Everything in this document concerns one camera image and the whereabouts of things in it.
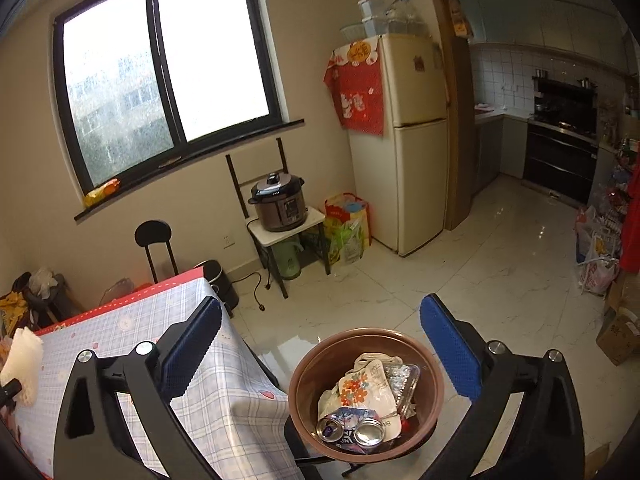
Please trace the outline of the white small side table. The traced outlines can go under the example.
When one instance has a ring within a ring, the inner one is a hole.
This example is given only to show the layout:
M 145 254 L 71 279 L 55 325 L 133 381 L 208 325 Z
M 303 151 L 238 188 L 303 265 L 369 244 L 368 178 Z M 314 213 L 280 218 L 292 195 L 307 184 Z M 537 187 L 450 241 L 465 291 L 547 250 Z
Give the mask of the white small side table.
M 296 280 L 303 267 L 314 260 L 323 263 L 326 275 L 331 274 L 329 244 L 324 229 L 326 215 L 308 206 L 307 217 L 300 226 L 282 232 L 267 231 L 257 218 L 245 222 L 254 242 L 262 267 L 288 299 L 286 282 Z

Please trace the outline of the green kettle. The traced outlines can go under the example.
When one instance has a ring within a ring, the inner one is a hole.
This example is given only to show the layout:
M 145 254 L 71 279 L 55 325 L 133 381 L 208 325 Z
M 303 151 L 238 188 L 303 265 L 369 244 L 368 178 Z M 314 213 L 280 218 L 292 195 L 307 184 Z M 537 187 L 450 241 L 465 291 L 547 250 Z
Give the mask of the green kettle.
M 304 250 L 297 236 L 282 240 L 272 246 L 272 252 L 280 277 L 285 281 L 295 280 L 302 273 L 298 254 Z

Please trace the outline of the black electric pressure cooker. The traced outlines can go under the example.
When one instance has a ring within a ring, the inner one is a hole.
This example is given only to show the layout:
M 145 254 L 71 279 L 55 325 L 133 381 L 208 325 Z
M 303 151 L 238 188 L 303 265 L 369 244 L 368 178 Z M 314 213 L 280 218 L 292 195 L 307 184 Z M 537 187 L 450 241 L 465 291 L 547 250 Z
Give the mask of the black electric pressure cooker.
M 279 171 L 268 174 L 250 190 L 247 203 L 255 210 L 262 227 L 269 232 L 283 232 L 301 226 L 307 218 L 301 177 Z

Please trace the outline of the black framed window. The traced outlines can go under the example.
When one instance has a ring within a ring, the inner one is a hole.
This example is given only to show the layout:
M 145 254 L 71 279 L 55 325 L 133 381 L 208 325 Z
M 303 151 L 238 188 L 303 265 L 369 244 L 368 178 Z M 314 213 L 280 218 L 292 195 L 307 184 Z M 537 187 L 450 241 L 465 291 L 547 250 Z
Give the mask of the black framed window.
M 83 193 L 295 126 L 260 0 L 84 0 L 54 19 L 52 65 Z

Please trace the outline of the colourful shopping bag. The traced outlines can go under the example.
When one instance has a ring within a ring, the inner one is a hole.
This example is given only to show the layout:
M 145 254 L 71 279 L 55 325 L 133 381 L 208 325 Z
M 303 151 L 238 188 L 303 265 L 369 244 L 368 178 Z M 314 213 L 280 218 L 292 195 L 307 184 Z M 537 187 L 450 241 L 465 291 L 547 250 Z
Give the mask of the colourful shopping bag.
M 341 193 L 324 201 L 324 236 L 330 265 L 351 264 L 362 258 L 371 244 L 369 204 L 354 193 Z

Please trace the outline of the red fridge cover cloth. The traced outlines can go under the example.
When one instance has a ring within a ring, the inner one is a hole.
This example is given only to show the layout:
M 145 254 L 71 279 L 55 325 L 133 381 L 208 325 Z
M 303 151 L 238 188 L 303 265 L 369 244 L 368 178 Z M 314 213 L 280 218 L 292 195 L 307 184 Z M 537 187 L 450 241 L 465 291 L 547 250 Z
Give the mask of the red fridge cover cloth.
M 384 98 L 378 36 L 334 49 L 323 81 L 346 130 L 382 136 Z

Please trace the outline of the yellow clothes pile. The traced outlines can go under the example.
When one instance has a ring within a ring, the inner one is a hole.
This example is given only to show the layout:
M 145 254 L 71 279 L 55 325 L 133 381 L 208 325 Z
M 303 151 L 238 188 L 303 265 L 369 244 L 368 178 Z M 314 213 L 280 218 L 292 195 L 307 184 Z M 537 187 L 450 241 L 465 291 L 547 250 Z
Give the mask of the yellow clothes pile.
M 34 328 L 35 318 L 25 295 L 29 292 L 28 282 L 32 274 L 25 272 L 12 284 L 11 290 L 0 299 L 1 333 L 14 337 L 19 328 Z

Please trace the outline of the cream two-door refrigerator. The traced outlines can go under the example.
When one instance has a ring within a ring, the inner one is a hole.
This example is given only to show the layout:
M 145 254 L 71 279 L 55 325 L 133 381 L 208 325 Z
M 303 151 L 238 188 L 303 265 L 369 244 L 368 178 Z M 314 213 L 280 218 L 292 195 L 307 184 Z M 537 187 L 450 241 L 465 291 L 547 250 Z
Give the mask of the cream two-door refrigerator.
M 427 37 L 378 35 L 382 136 L 346 130 L 357 195 L 370 233 L 401 257 L 444 228 L 448 185 L 448 100 L 442 56 Z

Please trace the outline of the crushed red drink can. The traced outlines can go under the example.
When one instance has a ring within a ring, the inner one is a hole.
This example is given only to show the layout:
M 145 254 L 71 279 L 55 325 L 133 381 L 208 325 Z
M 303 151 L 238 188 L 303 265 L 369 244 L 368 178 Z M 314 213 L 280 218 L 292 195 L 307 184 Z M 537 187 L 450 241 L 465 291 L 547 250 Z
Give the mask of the crushed red drink can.
M 340 450 L 369 454 L 383 444 L 385 428 L 375 411 L 339 408 L 317 422 L 316 435 Z

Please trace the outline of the black kitchen stove unit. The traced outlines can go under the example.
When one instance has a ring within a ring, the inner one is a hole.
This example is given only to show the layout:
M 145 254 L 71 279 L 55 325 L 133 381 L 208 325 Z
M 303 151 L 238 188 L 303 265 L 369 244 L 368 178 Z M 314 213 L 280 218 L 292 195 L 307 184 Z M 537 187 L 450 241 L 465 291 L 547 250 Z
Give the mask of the black kitchen stove unit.
M 589 200 L 598 158 L 597 87 L 533 76 L 534 114 L 527 121 L 523 179 L 566 200 Z

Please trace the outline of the brown round trash bin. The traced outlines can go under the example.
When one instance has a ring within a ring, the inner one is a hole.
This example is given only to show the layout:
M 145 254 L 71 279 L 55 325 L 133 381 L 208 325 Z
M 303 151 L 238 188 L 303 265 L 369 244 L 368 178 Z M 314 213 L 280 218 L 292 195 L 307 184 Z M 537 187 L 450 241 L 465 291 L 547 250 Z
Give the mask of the brown round trash bin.
M 393 330 L 346 330 L 316 344 L 297 364 L 288 408 L 299 437 L 328 460 L 367 465 L 408 455 L 434 434 L 444 404 L 442 367 L 424 344 Z M 339 408 L 375 411 L 383 444 L 369 454 L 325 444 L 317 422 Z

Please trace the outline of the cardboard box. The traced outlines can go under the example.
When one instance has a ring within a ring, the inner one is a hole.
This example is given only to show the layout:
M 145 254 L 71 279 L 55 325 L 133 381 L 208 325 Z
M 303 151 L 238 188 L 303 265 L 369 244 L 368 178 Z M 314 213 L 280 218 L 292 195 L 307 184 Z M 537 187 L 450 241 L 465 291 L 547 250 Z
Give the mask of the cardboard box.
M 608 308 L 596 343 L 615 366 L 620 366 L 639 350 L 639 337 L 638 315 L 626 308 Z

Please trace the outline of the yellow orange snack bag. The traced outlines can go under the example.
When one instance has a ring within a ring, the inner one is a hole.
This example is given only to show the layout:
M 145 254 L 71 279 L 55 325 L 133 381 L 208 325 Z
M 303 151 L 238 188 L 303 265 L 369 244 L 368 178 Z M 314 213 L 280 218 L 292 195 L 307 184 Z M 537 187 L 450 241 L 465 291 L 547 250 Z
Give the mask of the yellow orange snack bag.
M 104 184 L 89 191 L 82 200 L 86 209 L 92 208 L 102 203 L 107 197 L 115 194 L 120 188 L 120 181 L 117 178 L 106 181 Z

